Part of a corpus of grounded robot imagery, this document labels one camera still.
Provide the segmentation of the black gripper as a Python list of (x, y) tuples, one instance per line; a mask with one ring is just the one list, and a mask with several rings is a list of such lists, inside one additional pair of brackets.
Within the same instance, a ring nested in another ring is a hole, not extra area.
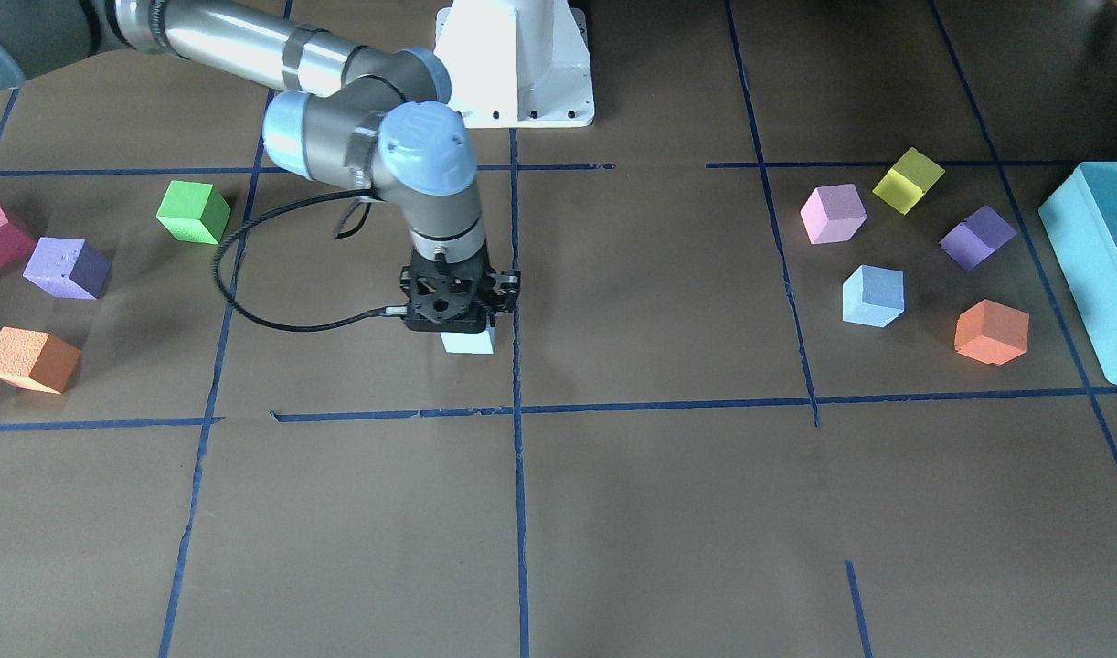
[(521, 271), (493, 270), (487, 249), (458, 263), (426, 259), (412, 251), (401, 270), (408, 297), (401, 316), (405, 328), (421, 333), (478, 334), (495, 325), (497, 315), (516, 312)]

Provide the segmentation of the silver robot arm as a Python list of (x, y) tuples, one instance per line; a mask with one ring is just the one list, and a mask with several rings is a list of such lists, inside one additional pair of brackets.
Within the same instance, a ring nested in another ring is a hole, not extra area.
[(489, 263), (476, 155), (452, 83), (424, 48), (386, 53), (236, 1), (0, 1), (0, 90), (104, 51), (173, 55), (274, 89), (262, 151), (324, 196), (246, 221), (351, 199), (397, 206), (412, 242), (407, 301), (319, 324), (395, 317), (412, 332), (478, 334), (516, 311), (521, 274)]

